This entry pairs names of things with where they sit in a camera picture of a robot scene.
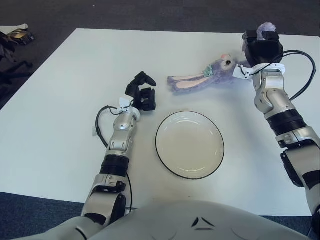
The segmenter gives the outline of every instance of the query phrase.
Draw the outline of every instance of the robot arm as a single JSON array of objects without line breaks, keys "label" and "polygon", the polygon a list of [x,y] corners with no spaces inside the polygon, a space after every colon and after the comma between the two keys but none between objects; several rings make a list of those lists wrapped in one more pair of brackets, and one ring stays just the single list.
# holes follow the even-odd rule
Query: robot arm
[{"label": "robot arm", "polygon": [[233,76],[252,79],[254,104],[264,114],[276,134],[285,170],[293,184],[304,187],[312,213],[312,227],[319,235],[320,226],[320,138],[307,126],[284,89],[285,66],[258,64],[253,68],[237,66]]}]

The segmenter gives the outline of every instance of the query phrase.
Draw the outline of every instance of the black cable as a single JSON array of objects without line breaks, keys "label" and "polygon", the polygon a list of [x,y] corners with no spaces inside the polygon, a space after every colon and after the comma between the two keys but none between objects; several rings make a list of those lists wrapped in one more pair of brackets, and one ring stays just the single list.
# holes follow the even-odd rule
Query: black cable
[{"label": "black cable", "polygon": [[[134,101],[132,100],[132,101],[130,102],[130,105],[129,105],[129,106],[125,106],[124,109],[129,108],[129,107],[132,105],[133,102],[134,102]],[[107,109],[109,109],[110,113],[111,113],[112,115],[114,115],[114,116],[118,116],[118,115],[120,115],[120,114],[122,114],[122,113],[124,112],[124,111],[121,111],[121,112],[119,112],[119,113],[113,113],[113,112],[111,111],[111,109],[117,110],[116,107],[114,107],[114,106],[104,106],[103,108],[100,109],[100,111],[99,111],[98,114],[96,115],[96,118],[95,118],[95,131],[96,131],[96,134],[98,135],[98,137],[101,139],[103,145],[104,145],[106,148],[108,148],[108,143],[107,143],[106,140],[104,139],[104,136],[102,136],[102,133],[101,133],[101,130],[100,130],[100,127],[99,127],[99,117],[100,117],[101,113],[102,113],[103,111],[107,110]]]},{"label": "black cable", "polygon": [[293,97],[290,98],[290,101],[292,101],[292,100],[296,99],[297,97],[299,97],[301,94],[303,94],[308,89],[308,87],[310,86],[310,84],[311,84],[311,82],[314,79],[314,76],[316,74],[316,71],[317,71],[316,63],[315,63],[315,61],[313,60],[313,58],[309,54],[307,54],[307,53],[305,53],[303,51],[299,51],[299,50],[284,51],[282,54],[279,54],[278,56],[276,56],[271,61],[271,63],[269,63],[268,65],[266,65],[262,69],[256,71],[255,73],[250,74],[250,76],[253,76],[253,75],[256,75],[256,74],[260,73],[263,69],[269,67],[271,64],[274,64],[275,61],[280,59],[280,58],[284,58],[284,57],[287,57],[287,56],[290,56],[290,55],[296,55],[296,54],[303,55],[303,56],[307,57],[310,60],[310,62],[312,64],[312,72],[311,72],[309,80],[306,82],[306,84],[303,86],[303,88],[301,88]]},{"label": "black cable", "polygon": [[128,178],[128,182],[129,182],[129,187],[130,187],[130,210],[129,210],[129,213],[131,213],[131,210],[132,210],[132,186],[131,186],[131,181],[130,181],[130,178],[129,178],[129,175],[128,173],[126,173],[126,177]]},{"label": "black cable", "polygon": [[306,235],[308,238],[310,237],[311,231],[312,231],[312,227],[310,227],[308,234]]},{"label": "black cable", "polygon": [[110,112],[111,112],[111,109],[117,109],[116,107],[114,106],[104,106],[103,108],[100,109],[100,111],[98,112],[98,114],[96,115],[96,118],[95,118],[95,131],[96,131],[96,134],[98,135],[98,137],[101,139],[103,145],[108,148],[108,143],[106,142],[106,140],[104,139],[104,137],[102,136],[102,133],[101,133],[101,130],[100,130],[100,127],[99,127],[99,117],[101,115],[101,113],[107,109],[110,109]]},{"label": "black cable", "polygon": [[243,75],[246,75],[245,72],[242,70],[242,66],[238,66],[241,69]]}]

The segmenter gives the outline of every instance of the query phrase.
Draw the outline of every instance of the black chair leg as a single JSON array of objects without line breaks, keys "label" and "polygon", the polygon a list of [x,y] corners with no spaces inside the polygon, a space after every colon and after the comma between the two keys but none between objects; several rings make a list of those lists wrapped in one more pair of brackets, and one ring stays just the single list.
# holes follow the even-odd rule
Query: black chair leg
[{"label": "black chair leg", "polygon": [[8,75],[8,78],[10,79],[18,79],[18,78],[25,78],[25,77],[31,77],[33,72],[23,72],[23,73],[11,73]]},{"label": "black chair leg", "polygon": [[8,70],[6,70],[5,73],[7,73],[7,74],[14,73],[16,70],[21,68],[23,65],[25,65],[27,68],[32,68],[33,67],[32,63],[29,63],[27,61],[22,61],[22,62],[18,63],[17,65],[15,65],[15,66],[9,68]]}]

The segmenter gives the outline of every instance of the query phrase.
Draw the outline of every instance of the bunny ear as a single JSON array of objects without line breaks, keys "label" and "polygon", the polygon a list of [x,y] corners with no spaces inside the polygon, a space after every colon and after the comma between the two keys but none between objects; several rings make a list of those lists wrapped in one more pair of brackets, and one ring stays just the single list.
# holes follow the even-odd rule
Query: bunny ear
[{"label": "bunny ear", "polygon": [[202,74],[196,76],[168,76],[167,80],[169,84],[174,84],[181,81],[194,81],[200,78],[203,78]]},{"label": "bunny ear", "polygon": [[201,78],[201,79],[195,80],[195,81],[179,81],[176,83],[175,87],[178,90],[191,90],[191,89],[194,89],[197,86],[205,83],[209,78],[210,77],[208,76],[208,77],[204,77],[204,78]]}]

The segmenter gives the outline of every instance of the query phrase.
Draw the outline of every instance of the chair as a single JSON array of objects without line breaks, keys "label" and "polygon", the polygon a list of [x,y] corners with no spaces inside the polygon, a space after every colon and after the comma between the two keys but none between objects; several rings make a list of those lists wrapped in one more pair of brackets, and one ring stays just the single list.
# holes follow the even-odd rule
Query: chair
[{"label": "chair", "polygon": [[[13,43],[9,42],[7,35],[3,34],[2,32],[0,32],[0,47],[2,49],[1,51],[2,54],[0,52],[0,61],[3,58],[9,57],[8,55],[13,54],[15,52]],[[3,85],[3,84],[12,85],[13,84],[11,81],[12,79],[30,77],[33,74],[33,72],[15,73],[15,71],[17,71],[19,68],[21,68],[24,65],[27,68],[33,67],[32,63],[29,63],[27,61],[22,61],[5,71],[0,71],[0,85]]]}]

